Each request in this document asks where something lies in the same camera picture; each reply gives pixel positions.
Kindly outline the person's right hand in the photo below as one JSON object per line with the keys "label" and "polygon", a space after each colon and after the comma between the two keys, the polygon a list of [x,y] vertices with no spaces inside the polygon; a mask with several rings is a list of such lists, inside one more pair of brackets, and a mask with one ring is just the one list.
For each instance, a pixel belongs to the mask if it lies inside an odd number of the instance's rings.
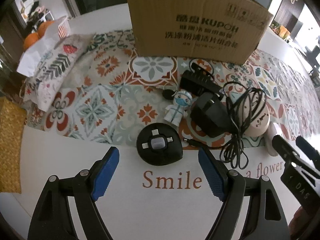
{"label": "person's right hand", "polygon": [[290,239],[319,239],[319,210],[311,217],[301,206],[289,223]]}

